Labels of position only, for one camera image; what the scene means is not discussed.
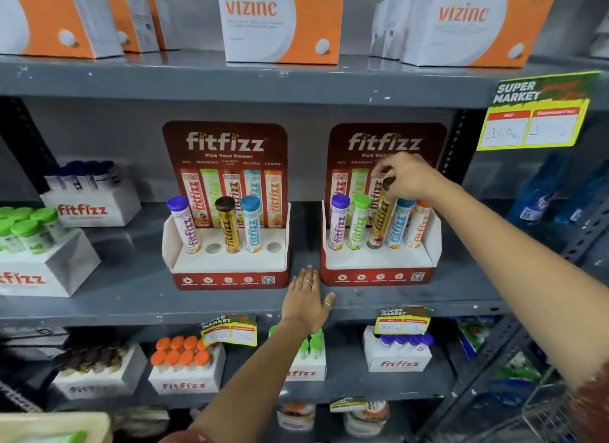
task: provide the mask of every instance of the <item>blue bottle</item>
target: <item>blue bottle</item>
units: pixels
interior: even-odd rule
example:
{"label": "blue bottle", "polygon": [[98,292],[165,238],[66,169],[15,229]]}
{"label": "blue bottle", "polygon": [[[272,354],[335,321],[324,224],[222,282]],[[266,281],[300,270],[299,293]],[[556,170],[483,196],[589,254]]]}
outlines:
{"label": "blue bottle", "polygon": [[554,217],[554,223],[572,224],[577,222],[584,209],[589,206],[599,190],[606,184],[607,179],[609,179],[609,159],[605,159],[596,166],[583,187],[564,202],[559,213]]}
{"label": "blue bottle", "polygon": [[522,187],[506,220],[523,230],[539,223],[572,163],[573,158],[567,154],[550,153],[533,178]]}

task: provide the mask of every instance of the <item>shelf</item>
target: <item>shelf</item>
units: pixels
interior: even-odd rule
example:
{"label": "shelf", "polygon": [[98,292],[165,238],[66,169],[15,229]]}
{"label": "shelf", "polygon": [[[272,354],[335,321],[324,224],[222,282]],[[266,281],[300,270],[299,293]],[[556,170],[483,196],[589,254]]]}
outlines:
{"label": "shelf", "polygon": [[[532,57],[523,69],[417,68],[356,55],[341,55],[337,66],[226,63],[223,52],[196,50],[100,60],[0,56],[0,94],[487,108],[499,80],[599,68],[599,60],[545,57]],[[609,108],[606,79],[591,109]]]}
{"label": "shelf", "polygon": [[[319,203],[292,207],[292,273],[320,262]],[[72,297],[1,297],[0,326],[200,324],[224,313],[276,324],[285,291],[179,291],[161,257],[163,203],[148,203],[125,228],[92,228],[87,235],[102,259]],[[427,285],[376,288],[322,285],[336,293],[329,323],[374,319],[380,309],[426,305],[434,316],[509,313],[488,278],[453,231],[443,224],[443,252]]]}
{"label": "shelf", "polygon": [[[440,347],[432,347],[433,358],[423,372],[368,372],[360,332],[353,326],[335,326],[325,331],[328,371],[324,381],[286,382],[279,393],[280,403],[331,403],[348,397],[369,400],[414,400],[441,398],[450,393],[455,377]],[[222,386],[254,353],[254,348],[228,346]],[[142,374],[131,397],[95,400],[65,400],[56,396],[49,408],[115,412],[135,406],[164,406],[169,409],[199,407],[215,393],[158,395],[148,383],[150,366]]]}

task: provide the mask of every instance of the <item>orange caps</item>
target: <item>orange caps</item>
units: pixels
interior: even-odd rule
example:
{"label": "orange caps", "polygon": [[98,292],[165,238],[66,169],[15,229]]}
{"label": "orange caps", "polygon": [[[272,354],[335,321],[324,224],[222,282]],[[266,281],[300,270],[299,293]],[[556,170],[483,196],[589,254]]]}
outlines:
{"label": "orange caps", "polygon": [[153,366],[161,366],[165,362],[165,352],[163,350],[157,350],[152,354],[150,362]]}
{"label": "orange caps", "polygon": [[197,346],[197,338],[195,336],[190,336],[187,337],[186,340],[184,340],[184,348],[187,350],[194,350],[194,348]]}
{"label": "orange caps", "polygon": [[204,351],[204,350],[207,350],[207,348],[208,348],[208,347],[209,347],[209,346],[203,345],[203,339],[199,339],[199,340],[197,341],[197,350],[198,350],[198,351],[202,352],[202,351]]}
{"label": "orange caps", "polygon": [[180,355],[180,363],[184,366],[190,366],[194,361],[194,352],[192,350],[187,350],[183,354]]}
{"label": "orange caps", "polygon": [[179,350],[184,346],[184,336],[178,336],[171,339],[171,349]]}
{"label": "orange caps", "polygon": [[156,341],[156,349],[157,350],[169,350],[169,344],[171,341],[169,337],[163,337],[162,339],[158,339]]}
{"label": "orange caps", "polygon": [[201,350],[194,357],[194,362],[197,363],[197,366],[204,366],[205,364],[209,363],[209,352]]}
{"label": "orange caps", "polygon": [[178,364],[179,360],[180,353],[177,350],[172,350],[165,356],[165,362],[170,366],[175,366],[176,364]]}

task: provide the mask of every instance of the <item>vizinc box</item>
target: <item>vizinc box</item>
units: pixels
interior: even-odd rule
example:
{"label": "vizinc box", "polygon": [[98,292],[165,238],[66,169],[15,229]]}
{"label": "vizinc box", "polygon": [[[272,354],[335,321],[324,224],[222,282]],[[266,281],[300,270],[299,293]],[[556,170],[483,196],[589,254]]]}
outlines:
{"label": "vizinc box", "polygon": [[412,0],[402,62],[523,67],[554,0]]}
{"label": "vizinc box", "polygon": [[343,0],[218,0],[227,62],[336,64]]}

